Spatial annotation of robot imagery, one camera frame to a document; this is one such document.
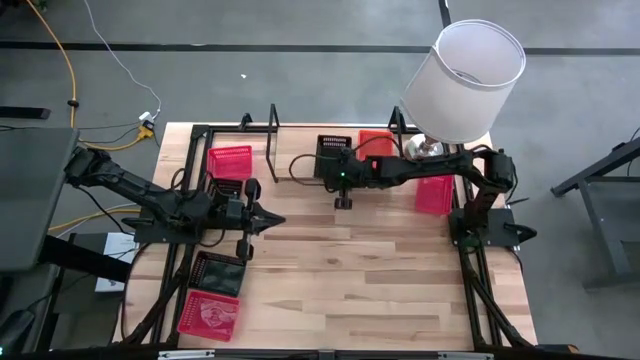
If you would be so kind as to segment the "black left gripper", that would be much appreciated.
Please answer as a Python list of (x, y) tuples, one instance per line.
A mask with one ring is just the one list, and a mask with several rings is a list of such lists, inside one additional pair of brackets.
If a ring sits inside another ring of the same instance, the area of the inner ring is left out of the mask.
[(278, 226), (286, 221), (283, 216), (265, 210), (257, 200), (260, 197), (260, 184), (257, 179), (249, 178), (245, 182), (245, 196), (247, 201), (244, 203), (243, 216), (240, 222), (230, 222), (226, 218), (227, 230), (241, 230), (242, 238), (236, 245), (236, 256), (244, 262), (253, 257), (253, 247), (251, 245), (251, 236), (255, 233), (261, 233), (269, 228)]

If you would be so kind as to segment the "black plastic basket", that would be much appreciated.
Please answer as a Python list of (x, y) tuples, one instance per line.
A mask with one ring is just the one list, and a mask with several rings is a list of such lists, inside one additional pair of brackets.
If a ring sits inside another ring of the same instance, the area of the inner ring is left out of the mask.
[(317, 179), (322, 178), (336, 159), (340, 157), (342, 148), (350, 148), (352, 138), (339, 135), (319, 135), (317, 137), (314, 173)]
[(189, 287), (229, 297), (238, 297), (246, 263), (238, 258), (199, 251), (191, 270)]
[(229, 197), (241, 196), (243, 182), (240, 180), (211, 178), (207, 186), (207, 192), (214, 195), (224, 195)]

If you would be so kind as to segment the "orange plastic basket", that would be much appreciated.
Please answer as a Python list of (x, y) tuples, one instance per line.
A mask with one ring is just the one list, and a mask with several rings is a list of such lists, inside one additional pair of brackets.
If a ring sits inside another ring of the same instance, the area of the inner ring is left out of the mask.
[(367, 156), (394, 155), (396, 146), (393, 141), (393, 134), (388, 130), (360, 130), (356, 146), (357, 158), (363, 161)]

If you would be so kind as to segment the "red plastic basket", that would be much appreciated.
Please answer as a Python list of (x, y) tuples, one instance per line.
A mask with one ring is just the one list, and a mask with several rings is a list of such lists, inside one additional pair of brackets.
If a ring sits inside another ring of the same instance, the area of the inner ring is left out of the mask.
[(237, 298), (190, 290), (177, 331), (180, 334), (229, 342), (234, 333), (239, 309)]
[(420, 178), (417, 181), (415, 210), (431, 215), (449, 215), (453, 204), (452, 175)]
[(247, 180), (252, 175), (253, 151), (248, 145), (214, 147), (207, 153), (207, 170), (215, 177)]

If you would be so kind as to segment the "table lamp white shade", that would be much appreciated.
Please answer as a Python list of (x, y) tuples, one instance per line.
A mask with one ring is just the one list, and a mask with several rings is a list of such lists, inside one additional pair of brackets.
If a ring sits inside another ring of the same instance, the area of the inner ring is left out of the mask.
[(436, 156), (444, 144), (482, 138), (525, 66), (524, 48), (497, 24), (469, 19), (445, 27), (400, 98), (419, 130), (406, 143), (406, 156)]

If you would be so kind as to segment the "white paper sheet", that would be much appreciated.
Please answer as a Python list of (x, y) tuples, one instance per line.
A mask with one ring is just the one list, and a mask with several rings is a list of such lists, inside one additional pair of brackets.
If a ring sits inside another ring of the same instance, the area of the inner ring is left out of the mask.
[[(117, 260), (122, 260), (127, 264), (131, 264), (138, 247), (139, 245), (134, 241), (133, 235), (124, 233), (108, 233), (106, 236), (103, 254)], [(98, 278), (96, 280), (96, 293), (119, 292), (123, 290), (123, 282), (105, 278)]]

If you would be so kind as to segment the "black diagonal beam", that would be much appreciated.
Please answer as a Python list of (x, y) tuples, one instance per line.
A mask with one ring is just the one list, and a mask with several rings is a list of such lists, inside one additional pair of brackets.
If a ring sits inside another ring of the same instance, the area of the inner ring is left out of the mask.
[(125, 282), (132, 268), (122, 260), (50, 235), (44, 239), (38, 261), (117, 282)]

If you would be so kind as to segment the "dark grey desk top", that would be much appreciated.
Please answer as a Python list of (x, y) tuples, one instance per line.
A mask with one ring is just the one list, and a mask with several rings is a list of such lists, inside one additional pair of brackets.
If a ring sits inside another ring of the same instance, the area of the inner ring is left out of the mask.
[(38, 261), (77, 139), (71, 128), (0, 132), (0, 273)]

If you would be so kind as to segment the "black flat bar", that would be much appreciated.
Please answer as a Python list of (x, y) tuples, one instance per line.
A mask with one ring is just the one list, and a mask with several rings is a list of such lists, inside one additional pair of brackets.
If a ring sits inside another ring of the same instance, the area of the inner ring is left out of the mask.
[(0, 106), (0, 118), (47, 120), (50, 114), (47, 108)]

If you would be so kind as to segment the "black metal shelf side frame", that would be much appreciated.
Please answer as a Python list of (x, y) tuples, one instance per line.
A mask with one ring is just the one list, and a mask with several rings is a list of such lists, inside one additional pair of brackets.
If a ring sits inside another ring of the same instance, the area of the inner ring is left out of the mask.
[(277, 113), (277, 108), (274, 103), (271, 103), (270, 112), (269, 112), (269, 121), (267, 125), (266, 163), (274, 183), (279, 182), (279, 178), (276, 175), (275, 166), (274, 166), (275, 151), (276, 151), (276, 145), (274, 144), (274, 141), (276, 140), (279, 127), (280, 127), (280, 121)]
[(396, 148), (398, 150), (398, 160), (395, 160), (390, 167), (389, 173), (391, 178), (393, 179), (393, 183), (395, 185), (400, 185), (401, 181), (399, 180), (400, 174), (400, 161), (404, 159), (404, 150), (403, 150), (403, 131), (406, 129), (406, 123), (404, 120), (404, 116), (398, 106), (393, 108), (389, 123), (388, 129), (392, 131), (396, 136)]

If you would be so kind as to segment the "black aluminium rig frame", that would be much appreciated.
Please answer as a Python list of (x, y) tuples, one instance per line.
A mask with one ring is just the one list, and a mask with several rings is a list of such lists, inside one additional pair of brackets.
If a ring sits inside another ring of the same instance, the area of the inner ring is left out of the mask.
[(349, 210), (310, 182), (312, 154), (274, 183), (267, 134), (214, 126), (248, 145), (261, 205), (286, 218), (253, 239), (232, 349), (468, 350), (472, 335), (447, 221), (415, 210), (416, 185), (357, 190)]

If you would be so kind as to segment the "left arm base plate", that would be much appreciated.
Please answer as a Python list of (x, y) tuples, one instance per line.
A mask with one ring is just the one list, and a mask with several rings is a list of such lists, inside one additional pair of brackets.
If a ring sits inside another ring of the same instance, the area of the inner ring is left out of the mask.
[(172, 228), (161, 223), (152, 212), (142, 208), (136, 217), (125, 217), (122, 223), (133, 228), (138, 243), (196, 244), (204, 234), (202, 227)]

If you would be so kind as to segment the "silver metal bracket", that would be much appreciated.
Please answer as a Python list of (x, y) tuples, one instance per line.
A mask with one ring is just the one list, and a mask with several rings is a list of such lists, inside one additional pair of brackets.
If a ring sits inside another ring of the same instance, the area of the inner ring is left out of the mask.
[(437, 354), (438, 360), (494, 360), (490, 353), (446, 351)]
[(211, 360), (214, 350), (172, 350), (158, 353), (157, 360)]

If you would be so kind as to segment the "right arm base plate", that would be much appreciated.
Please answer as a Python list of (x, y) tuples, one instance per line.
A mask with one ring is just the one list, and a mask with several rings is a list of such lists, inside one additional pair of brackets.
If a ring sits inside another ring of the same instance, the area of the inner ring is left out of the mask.
[(465, 247), (516, 247), (537, 236), (531, 227), (516, 224), (510, 209), (494, 208), (488, 212), (484, 226), (471, 228), (463, 209), (455, 209), (448, 217), (451, 240)]

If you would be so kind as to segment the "grey metal desk frame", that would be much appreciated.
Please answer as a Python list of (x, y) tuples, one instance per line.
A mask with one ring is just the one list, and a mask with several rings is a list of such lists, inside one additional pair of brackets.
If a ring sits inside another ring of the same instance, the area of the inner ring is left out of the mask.
[(588, 291), (640, 285), (640, 175), (612, 171), (640, 159), (640, 138), (611, 152), (551, 189), (556, 197), (580, 193), (592, 228), (604, 249), (608, 273), (587, 281)]

